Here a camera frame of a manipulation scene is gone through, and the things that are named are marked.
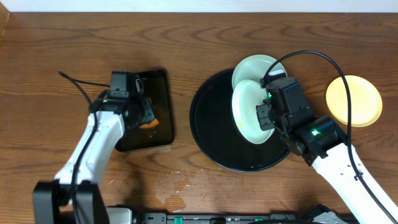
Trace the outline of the orange green scrub sponge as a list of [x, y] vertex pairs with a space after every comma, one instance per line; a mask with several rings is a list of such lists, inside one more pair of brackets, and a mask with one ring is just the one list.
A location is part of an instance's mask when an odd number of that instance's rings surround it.
[[150, 129], [159, 125], [159, 120], [156, 117], [155, 109], [150, 98], [144, 98], [141, 101], [143, 114], [139, 122], [141, 129]]

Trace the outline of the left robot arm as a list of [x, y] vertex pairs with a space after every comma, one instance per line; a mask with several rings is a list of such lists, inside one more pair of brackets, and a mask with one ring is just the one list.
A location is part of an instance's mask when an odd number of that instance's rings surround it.
[[85, 132], [64, 167], [51, 182], [33, 191], [36, 223], [137, 223], [131, 208], [107, 207], [99, 184], [110, 155], [127, 129], [155, 119], [150, 98], [98, 98], [89, 106]]

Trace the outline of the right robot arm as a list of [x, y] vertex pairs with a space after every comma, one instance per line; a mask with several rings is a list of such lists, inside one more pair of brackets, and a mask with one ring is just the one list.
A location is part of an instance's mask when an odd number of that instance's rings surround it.
[[260, 82], [267, 93], [264, 104], [257, 107], [261, 129], [280, 131], [290, 151], [335, 189], [359, 223], [397, 223], [397, 205], [369, 173], [339, 125], [330, 117], [314, 115], [300, 84], [289, 77]]

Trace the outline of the yellow plate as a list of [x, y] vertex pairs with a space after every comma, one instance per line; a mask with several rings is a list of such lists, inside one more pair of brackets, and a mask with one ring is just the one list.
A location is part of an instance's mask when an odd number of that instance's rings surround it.
[[[382, 98], [376, 87], [364, 78], [347, 75], [351, 94], [351, 125], [365, 127], [373, 124], [381, 115]], [[348, 102], [342, 78], [333, 80], [326, 90], [326, 104], [331, 114], [348, 124]]]

